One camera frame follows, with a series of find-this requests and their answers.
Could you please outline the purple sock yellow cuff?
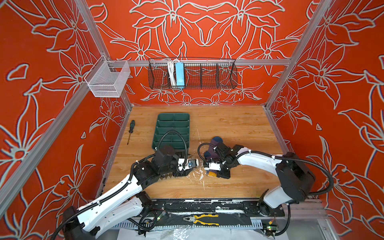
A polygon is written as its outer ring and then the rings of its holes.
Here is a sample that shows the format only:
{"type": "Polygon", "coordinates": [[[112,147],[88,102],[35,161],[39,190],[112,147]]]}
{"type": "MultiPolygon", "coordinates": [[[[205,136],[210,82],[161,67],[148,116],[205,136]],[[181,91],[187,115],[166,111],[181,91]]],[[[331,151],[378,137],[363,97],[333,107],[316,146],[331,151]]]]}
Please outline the purple sock yellow cuff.
{"type": "Polygon", "coordinates": [[[219,155],[214,151],[214,147],[208,146],[208,150],[204,152],[205,164],[204,168],[206,169],[210,163],[214,164],[215,169],[207,170],[207,175],[210,177],[217,177],[219,172],[218,167],[220,167],[221,159],[219,155]]]}

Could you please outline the green plastic divided tray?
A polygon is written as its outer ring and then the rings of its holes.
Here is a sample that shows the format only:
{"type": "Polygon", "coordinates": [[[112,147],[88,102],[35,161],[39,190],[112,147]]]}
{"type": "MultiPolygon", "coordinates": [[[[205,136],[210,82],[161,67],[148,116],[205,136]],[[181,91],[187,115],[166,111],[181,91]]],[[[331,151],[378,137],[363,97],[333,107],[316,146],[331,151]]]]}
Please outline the green plastic divided tray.
{"type": "Polygon", "coordinates": [[[190,114],[188,113],[160,113],[158,114],[152,149],[171,146],[182,152],[190,146],[190,114]]]}

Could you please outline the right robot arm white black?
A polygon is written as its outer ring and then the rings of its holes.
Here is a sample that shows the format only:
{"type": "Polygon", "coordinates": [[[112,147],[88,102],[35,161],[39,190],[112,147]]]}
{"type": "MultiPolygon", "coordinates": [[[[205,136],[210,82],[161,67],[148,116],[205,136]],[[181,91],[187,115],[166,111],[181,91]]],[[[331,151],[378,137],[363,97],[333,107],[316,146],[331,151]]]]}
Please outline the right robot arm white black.
{"type": "Polygon", "coordinates": [[[324,167],[313,162],[299,159],[294,153],[272,155],[254,151],[241,145],[230,148],[223,142],[216,144],[203,143],[198,147],[199,157],[204,162],[207,171],[213,171],[218,178],[229,179],[231,169],[239,165],[250,166],[264,170],[278,177],[280,185],[273,190],[267,190],[259,199],[260,208],[275,209],[282,204],[298,204],[310,196],[319,196],[330,192],[334,187],[332,174],[324,167]],[[201,154],[203,146],[208,150],[201,154]],[[328,185],[319,191],[311,189],[316,176],[308,168],[311,165],[323,172],[328,178],[328,185]]]}

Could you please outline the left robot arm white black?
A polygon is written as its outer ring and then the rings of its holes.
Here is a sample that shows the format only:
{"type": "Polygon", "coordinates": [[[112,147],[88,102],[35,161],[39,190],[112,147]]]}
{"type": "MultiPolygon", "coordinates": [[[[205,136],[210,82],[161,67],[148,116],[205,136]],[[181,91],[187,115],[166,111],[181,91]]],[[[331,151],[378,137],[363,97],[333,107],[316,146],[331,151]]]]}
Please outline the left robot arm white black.
{"type": "Polygon", "coordinates": [[[56,239],[59,233],[66,240],[97,239],[119,222],[140,215],[152,203],[144,191],[148,186],[168,175],[187,176],[198,165],[198,160],[181,157],[171,146],[157,150],[134,162],[121,182],[94,201],[65,210],[51,239],[56,239]]]}

